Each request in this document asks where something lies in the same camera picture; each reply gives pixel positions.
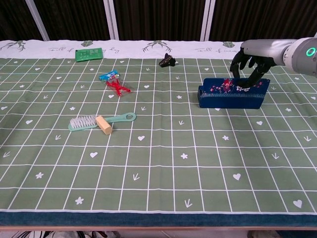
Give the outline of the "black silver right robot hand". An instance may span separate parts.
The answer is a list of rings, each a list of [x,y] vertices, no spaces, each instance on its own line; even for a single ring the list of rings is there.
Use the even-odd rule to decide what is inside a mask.
[[[241,88],[250,88],[256,85],[271,67],[284,65],[283,54],[295,41],[295,39],[256,39],[243,42],[230,66],[230,71],[237,79],[237,85]],[[241,80],[239,71],[246,65],[251,68],[255,64],[257,67],[249,78]]]

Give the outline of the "blue glasses case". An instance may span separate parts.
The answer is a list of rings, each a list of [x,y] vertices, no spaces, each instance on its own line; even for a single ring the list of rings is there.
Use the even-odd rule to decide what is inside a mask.
[[[198,88],[201,108],[259,109],[264,101],[269,79],[262,78],[255,85],[243,88],[248,78],[205,78]]]

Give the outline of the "black clip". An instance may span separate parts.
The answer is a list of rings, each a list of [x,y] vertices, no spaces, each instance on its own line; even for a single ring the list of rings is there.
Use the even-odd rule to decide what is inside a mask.
[[[175,64],[176,59],[168,53],[165,53],[164,58],[159,62],[160,67],[175,66]]]

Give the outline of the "green checked tablecloth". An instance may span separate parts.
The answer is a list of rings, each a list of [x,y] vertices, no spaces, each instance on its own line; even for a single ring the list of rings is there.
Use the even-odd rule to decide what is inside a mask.
[[[199,107],[239,47],[0,41],[0,227],[317,227],[317,78],[273,67],[260,109]],[[99,80],[113,70],[131,93]]]

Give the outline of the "red plastic clip toy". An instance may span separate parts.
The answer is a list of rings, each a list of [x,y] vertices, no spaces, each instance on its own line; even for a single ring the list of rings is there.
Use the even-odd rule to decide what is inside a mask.
[[[131,93],[131,89],[121,83],[120,74],[117,70],[100,75],[99,80],[105,82],[108,87],[117,93],[117,96],[122,96],[123,92]]]

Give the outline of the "mint green scrubbing brush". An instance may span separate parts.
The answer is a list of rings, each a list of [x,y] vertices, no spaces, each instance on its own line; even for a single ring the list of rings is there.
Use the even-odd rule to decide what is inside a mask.
[[[119,116],[105,118],[108,123],[112,122],[129,122],[136,119],[135,113],[126,113]],[[69,122],[68,129],[70,131],[86,130],[97,127],[97,116],[82,116],[72,118]]]

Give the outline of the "green circuit board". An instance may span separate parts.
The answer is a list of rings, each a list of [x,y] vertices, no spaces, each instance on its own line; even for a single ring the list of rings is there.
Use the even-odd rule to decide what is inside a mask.
[[[102,48],[94,49],[81,49],[75,51],[75,60],[77,62],[87,61],[87,60],[99,60],[102,59],[103,51]]]

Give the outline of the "small tan wooden block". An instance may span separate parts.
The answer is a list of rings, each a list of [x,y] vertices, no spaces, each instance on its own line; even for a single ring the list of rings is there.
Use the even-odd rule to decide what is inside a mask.
[[[96,123],[104,134],[110,135],[112,133],[111,125],[102,116],[96,117]]]

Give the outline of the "white partition post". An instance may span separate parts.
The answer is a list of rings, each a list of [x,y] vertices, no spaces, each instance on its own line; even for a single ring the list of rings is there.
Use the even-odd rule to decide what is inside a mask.
[[[49,41],[50,38],[49,38],[48,33],[47,33],[46,29],[45,29],[45,26],[44,26],[43,21],[42,21],[42,19],[40,17],[40,14],[38,12],[38,9],[37,9],[37,7],[35,5],[34,0],[25,0],[25,2],[26,2],[27,6],[28,6],[28,8],[30,10],[30,13],[31,13],[31,15],[32,15],[32,17],[33,17],[33,19],[34,19],[34,21],[36,23],[36,26],[37,26],[37,28],[38,28],[43,40],[44,41]]]
[[[209,41],[216,0],[205,0],[200,41]]]
[[[103,0],[108,25],[109,36],[111,40],[119,40],[116,14],[113,0]]]

